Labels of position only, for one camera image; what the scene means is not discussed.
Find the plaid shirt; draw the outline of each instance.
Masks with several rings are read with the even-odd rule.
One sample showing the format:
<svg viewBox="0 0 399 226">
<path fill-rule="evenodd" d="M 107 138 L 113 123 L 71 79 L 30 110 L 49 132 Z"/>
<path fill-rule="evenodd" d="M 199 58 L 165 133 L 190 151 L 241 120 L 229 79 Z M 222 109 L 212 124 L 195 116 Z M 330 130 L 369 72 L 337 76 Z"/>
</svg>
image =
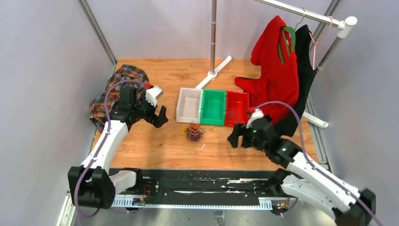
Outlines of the plaid shirt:
<svg viewBox="0 0 399 226">
<path fill-rule="evenodd" d="M 137 80 L 141 82 L 148 82 L 147 74 L 140 68 L 131 66 L 131 65 L 122 65 L 120 69 L 118 69 L 112 77 L 107 82 L 107 87 L 105 88 L 105 92 L 98 96 L 93 102 L 90 104 L 90 120 L 97 126 L 99 132 L 102 132 L 104 129 L 104 124 L 107 121 L 105 115 L 105 94 L 107 90 L 111 88 L 115 83 L 124 80 Z M 137 98 L 141 98 L 141 93 L 146 90 L 146 87 L 143 84 L 137 84 L 132 82 L 126 82 L 117 85 L 109 94 L 107 101 L 107 108 L 110 111 L 114 103 L 119 99 L 119 91 L 120 88 L 129 86 L 137 88 Z"/>
</svg>

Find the metal track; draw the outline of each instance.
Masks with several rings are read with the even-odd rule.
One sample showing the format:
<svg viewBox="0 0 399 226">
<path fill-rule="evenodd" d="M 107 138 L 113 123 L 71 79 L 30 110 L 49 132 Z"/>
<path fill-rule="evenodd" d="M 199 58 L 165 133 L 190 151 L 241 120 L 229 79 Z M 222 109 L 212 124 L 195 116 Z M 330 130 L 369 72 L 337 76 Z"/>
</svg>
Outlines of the metal track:
<svg viewBox="0 0 399 226">
<path fill-rule="evenodd" d="M 112 207 L 130 207 L 130 208 L 156 208 L 156 209 L 211 209 L 211 210 L 273 210 L 271 200 L 259 199 L 259 205 L 256 206 L 232 206 L 232 205 L 168 205 L 168 204 L 146 204 L 132 205 L 133 197 L 131 195 L 118 195 L 113 201 Z"/>
<path fill-rule="evenodd" d="M 305 110 L 309 114 L 316 116 L 310 95 L 308 96 Z M 326 147 L 324 146 L 323 139 L 321 138 L 320 128 L 311 123 L 309 123 L 309 128 L 311 130 L 312 139 L 313 139 L 313 142 L 314 142 L 314 145 L 316 148 L 316 153 L 317 153 L 317 157 L 319 159 L 319 163 L 328 165 Z"/>
</svg>

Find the green bin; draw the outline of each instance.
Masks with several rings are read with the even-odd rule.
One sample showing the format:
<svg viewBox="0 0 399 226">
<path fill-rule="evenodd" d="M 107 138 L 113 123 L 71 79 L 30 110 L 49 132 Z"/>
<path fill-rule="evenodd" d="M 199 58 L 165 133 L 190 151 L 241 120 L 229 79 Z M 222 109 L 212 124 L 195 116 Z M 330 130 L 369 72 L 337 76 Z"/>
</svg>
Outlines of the green bin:
<svg viewBox="0 0 399 226">
<path fill-rule="evenodd" d="M 204 89 L 201 109 L 201 124 L 223 126 L 226 113 L 226 91 Z"/>
</svg>

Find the metal pole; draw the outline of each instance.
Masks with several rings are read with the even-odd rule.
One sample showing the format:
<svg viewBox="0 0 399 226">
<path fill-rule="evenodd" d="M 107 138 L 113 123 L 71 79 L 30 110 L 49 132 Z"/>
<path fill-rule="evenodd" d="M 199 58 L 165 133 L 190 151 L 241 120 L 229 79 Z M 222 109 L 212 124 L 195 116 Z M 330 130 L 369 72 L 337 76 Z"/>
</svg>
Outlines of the metal pole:
<svg viewBox="0 0 399 226">
<path fill-rule="evenodd" d="M 335 38 L 333 44 L 331 44 L 330 48 L 327 50 L 327 53 L 323 56 L 319 65 L 317 66 L 316 72 L 319 72 L 320 69 L 323 69 L 324 63 L 327 61 L 328 57 L 331 55 L 331 53 L 334 51 L 334 49 L 337 47 L 341 40 L 342 39 L 340 37 Z"/>
<path fill-rule="evenodd" d="M 276 7 L 276 8 L 280 8 L 282 10 L 285 10 L 285 11 L 288 11 L 288 12 L 291 12 L 291 13 L 295 13 L 295 14 L 298 14 L 298 15 L 301 15 L 301 16 L 303 15 L 303 9 L 302 8 L 291 6 L 291 5 L 288 5 L 286 3 L 282 3 L 282 2 L 276 1 L 276 0 L 256 0 L 256 1 L 264 3 L 264 4 L 267 4 L 267 5 L 270 5 L 270 6 L 273 6 L 273 7 Z M 312 19 L 312 20 L 315 20 L 315 21 L 319 21 L 319 22 L 325 23 L 325 24 L 330 24 L 331 23 L 331 19 L 329 17 L 324 16 L 324 15 L 320 15 L 320 14 L 317 14 L 317 13 L 313 13 L 313 12 L 310 12 L 308 10 L 306 10 L 306 12 L 305 12 L 305 17 L 309 18 L 309 19 Z M 344 22 L 334 19 L 332 26 L 343 30 L 344 29 Z"/>
<path fill-rule="evenodd" d="M 215 47 L 216 47 L 216 5 L 217 0 L 212 0 L 212 27 L 211 27 L 211 73 L 215 73 Z"/>
<path fill-rule="evenodd" d="M 332 16 L 336 9 L 338 8 L 339 3 L 341 2 L 341 0 L 332 0 L 330 5 L 328 6 L 326 12 L 324 13 L 325 16 Z M 324 28 L 326 27 L 327 24 L 324 23 L 320 23 L 316 30 L 313 33 L 313 38 L 316 40 L 317 38 L 320 37 L 321 33 L 323 32 Z M 312 42 L 309 49 L 313 48 L 314 43 Z"/>
</svg>

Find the red sweater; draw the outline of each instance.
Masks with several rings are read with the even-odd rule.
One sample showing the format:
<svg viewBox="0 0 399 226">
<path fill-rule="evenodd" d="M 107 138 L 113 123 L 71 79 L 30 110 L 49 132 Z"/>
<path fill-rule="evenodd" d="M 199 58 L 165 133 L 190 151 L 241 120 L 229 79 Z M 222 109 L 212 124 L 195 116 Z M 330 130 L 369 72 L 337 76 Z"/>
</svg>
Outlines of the red sweater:
<svg viewBox="0 0 399 226">
<path fill-rule="evenodd" d="M 251 107 L 276 100 L 294 106 L 298 99 L 296 55 L 293 52 L 289 56 L 286 51 L 282 35 L 282 29 L 285 26 L 286 24 L 279 16 L 273 18 L 252 51 L 251 63 L 261 66 L 261 77 L 259 79 L 235 78 L 236 85 L 251 95 Z M 281 46 L 284 63 L 279 57 L 278 43 Z M 272 124 L 282 120 L 289 113 L 285 106 L 279 104 L 266 105 L 260 109 L 264 115 L 271 117 Z"/>
</svg>

